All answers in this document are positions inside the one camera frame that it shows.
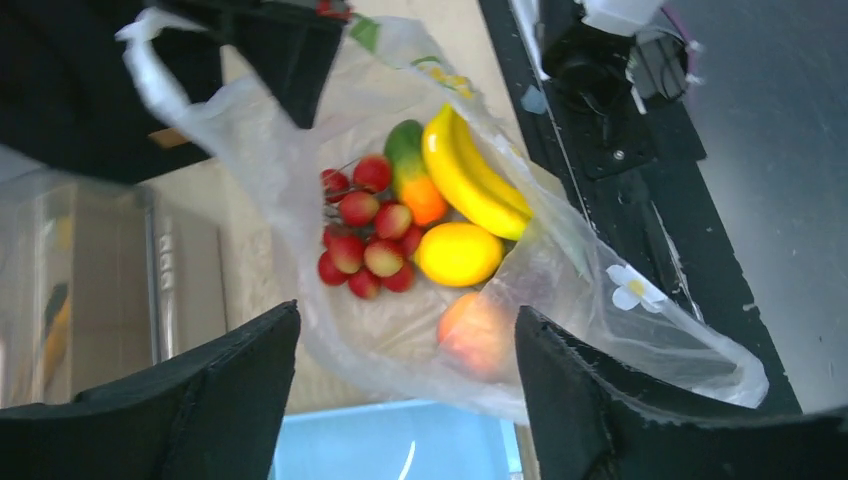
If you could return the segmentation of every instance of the translucent plastic bag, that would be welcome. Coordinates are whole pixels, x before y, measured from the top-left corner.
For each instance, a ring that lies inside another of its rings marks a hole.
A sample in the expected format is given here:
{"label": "translucent plastic bag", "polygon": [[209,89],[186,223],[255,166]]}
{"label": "translucent plastic bag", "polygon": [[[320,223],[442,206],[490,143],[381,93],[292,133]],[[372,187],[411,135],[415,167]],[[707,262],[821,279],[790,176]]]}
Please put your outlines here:
{"label": "translucent plastic bag", "polygon": [[[747,407],[764,398],[768,381],[760,361],[691,318],[601,243],[564,198],[545,189],[419,22],[357,16],[309,131],[296,129],[252,75],[189,105],[151,46],[165,27],[199,29],[151,9],[118,34],[128,41],[125,59],[144,101],[224,162],[252,196],[273,228],[280,281],[299,292],[303,342],[343,378],[385,397],[429,398],[526,423],[511,331],[519,306],[531,305],[674,385]],[[419,275],[413,290],[367,302],[324,286],[315,265],[322,250],[321,170],[382,151],[393,126],[409,118],[426,124],[445,102],[468,121],[487,160],[521,190],[535,217],[466,311],[497,322],[456,327],[439,344],[439,317],[468,290]],[[475,360],[481,345],[486,356]],[[491,368],[472,373],[468,362],[457,364],[456,351]]]}

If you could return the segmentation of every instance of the yellow print on bag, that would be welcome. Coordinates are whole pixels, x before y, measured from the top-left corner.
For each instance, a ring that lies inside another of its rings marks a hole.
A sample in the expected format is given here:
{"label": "yellow print on bag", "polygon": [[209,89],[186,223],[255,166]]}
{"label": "yellow print on bag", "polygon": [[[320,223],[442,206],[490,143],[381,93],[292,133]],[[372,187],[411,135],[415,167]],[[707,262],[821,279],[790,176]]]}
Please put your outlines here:
{"label": "yellow print on bag", "polygon": [[462,95],[463,98],[474,97],[471,82],[466,77],[445,72],[442,61],[438,57],[424,57],[412,62],[416,70],[439,82],[445,88]]}

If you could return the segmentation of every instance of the yellow flower center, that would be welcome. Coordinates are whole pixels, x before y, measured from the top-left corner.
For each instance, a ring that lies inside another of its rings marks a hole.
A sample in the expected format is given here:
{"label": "yellow flower center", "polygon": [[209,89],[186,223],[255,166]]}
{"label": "yellow flower center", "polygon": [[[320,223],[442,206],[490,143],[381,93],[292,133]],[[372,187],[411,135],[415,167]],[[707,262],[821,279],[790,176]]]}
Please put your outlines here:
{"label": "yellow flower center", "polygon": [[645,296],[645,285],[639,280],[630,280],[629,282],[627,282],[627,288],[629,288],[631,292],[635,293],[640,297]]}

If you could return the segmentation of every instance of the bunch of bananas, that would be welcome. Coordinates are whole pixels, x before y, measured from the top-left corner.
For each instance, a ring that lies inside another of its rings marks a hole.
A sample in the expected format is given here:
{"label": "bunch of bananas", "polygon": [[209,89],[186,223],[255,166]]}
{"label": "bunch of bananas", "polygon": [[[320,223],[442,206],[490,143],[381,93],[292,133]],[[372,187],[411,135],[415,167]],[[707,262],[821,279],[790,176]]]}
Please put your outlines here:
{"label": "bunch of bananas", "polygon": [[422,153],[436,188],[469,221],[517,241],[533,212],[512,185],[489,167],[468,123],[450,105],[424,129]]}

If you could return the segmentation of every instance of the beige tabletop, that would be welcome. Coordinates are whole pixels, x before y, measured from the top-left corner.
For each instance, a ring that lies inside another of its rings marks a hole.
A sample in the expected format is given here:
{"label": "beige tabletop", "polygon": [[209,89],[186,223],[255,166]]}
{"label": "beige tabletop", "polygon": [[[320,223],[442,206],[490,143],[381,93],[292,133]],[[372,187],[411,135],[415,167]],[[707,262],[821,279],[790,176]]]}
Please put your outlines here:
{"label": "beige tabletop", "polygon": [[[515,113],[477,0],[353,0],[350,3],[365,15],[420,19],[441,45],[447,60],[483,93],[490,112],[503,120],[507,135],[523,149]],[[225,79],[232,81],[247,71],[238,55],[225,49]],[[561,189],[553,176],[548,177],[546,184]],[[296,297],[296,292],[283,291],[275,278],[268,225],[246,193],[215,159],[154,179],[151,183],[169,201],[220,227],[231,328]],[[370,398],[323,370],[299,348],[287,413],[375,401],[379,399]]]}

